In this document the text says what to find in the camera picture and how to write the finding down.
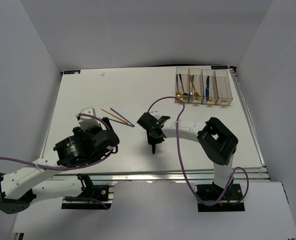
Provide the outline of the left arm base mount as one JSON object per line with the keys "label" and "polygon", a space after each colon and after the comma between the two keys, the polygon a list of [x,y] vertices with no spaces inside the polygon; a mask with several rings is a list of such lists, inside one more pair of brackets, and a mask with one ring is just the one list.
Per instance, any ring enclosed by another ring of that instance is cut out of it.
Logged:
{"label": "left arm base mount", "polygon": [[90,176],[79,174],[81,193],[76,196],[64,196],[61,208],[63,210],[109,210],[112,205],[113,186],[94,184]]}

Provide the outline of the black spoon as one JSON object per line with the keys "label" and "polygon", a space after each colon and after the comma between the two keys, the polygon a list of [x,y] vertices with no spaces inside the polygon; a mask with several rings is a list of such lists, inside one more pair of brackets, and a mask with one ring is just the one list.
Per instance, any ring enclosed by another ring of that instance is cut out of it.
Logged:
{"label": "black spoon", "polygon": [[186,93],[186,91],[184,89],[184,85],[183,85],[182,75],[181,74],[179,74],[179,78],[180,78],[181,87],[182,87],[182,90],[183,90],[183,95],[187,96],[188,94]]}

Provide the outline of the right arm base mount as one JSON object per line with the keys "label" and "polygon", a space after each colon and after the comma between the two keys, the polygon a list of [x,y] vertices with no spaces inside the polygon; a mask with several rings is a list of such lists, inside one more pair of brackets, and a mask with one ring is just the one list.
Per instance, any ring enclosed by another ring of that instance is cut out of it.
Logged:
{"label": "right arm base mount", "polygon": [[[213,184],[196,185],[196,194],[206,203],[213,203],[222,193],[223,189],[214,187]],[[206,206],[200,201],[197,201],[199,213],[219,213],[219,212],[244,212],[245,205],[241,198],[243,197],[240,184],[233,184],[225,192],[220,201],[213,206]]]}

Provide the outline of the iridescent gold spoon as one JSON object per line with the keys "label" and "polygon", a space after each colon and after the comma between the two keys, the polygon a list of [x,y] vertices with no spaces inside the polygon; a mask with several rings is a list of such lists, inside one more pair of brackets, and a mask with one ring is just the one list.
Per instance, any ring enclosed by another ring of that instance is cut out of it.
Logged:
{"label": "iridescent gold spoon", "polygon": [[178,75],[176,75],[176,97],[177,97],[179,100],[182,100],[182,94],[181,94],[181,92],[179,91]]}

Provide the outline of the iridescent teal fork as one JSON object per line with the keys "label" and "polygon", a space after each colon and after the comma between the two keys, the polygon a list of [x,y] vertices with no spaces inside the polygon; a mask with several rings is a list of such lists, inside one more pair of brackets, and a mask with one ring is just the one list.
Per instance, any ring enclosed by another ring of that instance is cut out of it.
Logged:
{"label": "iridescent teal fork", "polygon": [[194,88],[194,75],[190,75],[189,80],[190,80],[190,84],[191,84],[191,95],[193,96],[194,91],[195,91],[195,88]]}

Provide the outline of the gold fork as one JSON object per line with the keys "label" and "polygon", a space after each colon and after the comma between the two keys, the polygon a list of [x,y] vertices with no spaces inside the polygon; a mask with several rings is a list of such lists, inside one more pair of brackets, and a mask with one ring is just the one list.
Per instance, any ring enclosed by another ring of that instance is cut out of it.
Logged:
{"label": "gold fork", "polygon": [[196,88],[195,88],[195,91],[194,91],[194,96],[195,96],[196,98],[199,96],[199,94],[198,94]]}

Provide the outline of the black knife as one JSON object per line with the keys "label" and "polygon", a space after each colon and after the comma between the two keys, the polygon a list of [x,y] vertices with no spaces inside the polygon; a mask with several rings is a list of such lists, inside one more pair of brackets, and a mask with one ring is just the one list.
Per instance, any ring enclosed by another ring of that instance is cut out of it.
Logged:
{"label": "black knife", "polygon": [[147,133],[147,140],[148,140],[148,145],[152,147],[152,154],[155,154],[156,144],[158,139],[150,136],[150,134]]}

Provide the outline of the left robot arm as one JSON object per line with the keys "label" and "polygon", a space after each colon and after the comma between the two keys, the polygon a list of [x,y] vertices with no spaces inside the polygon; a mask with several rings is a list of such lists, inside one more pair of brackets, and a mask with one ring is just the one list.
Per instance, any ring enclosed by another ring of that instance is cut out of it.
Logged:
{"label": "left robot arm", "polygon": [[16,214],[40,201],[63,197],[76,202],[78,209],[107,210],[107,185],[95,185],[90,176],[78,173],[59,181],[50,178],[58,173],[96,165],[118,152],[120,140],[110,120],[88,114],[78,118],[71,136],[55,144],[53,150],[12,173],[0,173],[0,211]]}

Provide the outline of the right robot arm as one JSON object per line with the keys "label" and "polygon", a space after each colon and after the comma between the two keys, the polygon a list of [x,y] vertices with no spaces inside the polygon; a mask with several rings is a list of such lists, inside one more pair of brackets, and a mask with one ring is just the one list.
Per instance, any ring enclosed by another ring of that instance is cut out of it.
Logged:
{"label": "right robot arm", "polygon": [[232,161],[239,141],[218,118],[211,117],[206,122],[170,121],[169,116],[156,118],[145,112],[137,123],[146,130],[147,141],[152,146],[153,154],[156,145],[167,138],[199,143],[214,166],[212,186],[203,192],[199,191],[199,196],[205,200],[217,198],[225,200],[229,197],[233,184],[229,179],[232,173]]}

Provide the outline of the blue knife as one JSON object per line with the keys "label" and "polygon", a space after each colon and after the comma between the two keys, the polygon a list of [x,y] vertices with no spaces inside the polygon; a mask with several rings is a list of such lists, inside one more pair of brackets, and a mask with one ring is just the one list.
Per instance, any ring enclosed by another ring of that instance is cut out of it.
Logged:
{"label": "blue knife", "polygon": [[210,97],[210,77],[209,76],[207,76],[206,78],[205,95],[206,95],[206,101],[208,102]]}

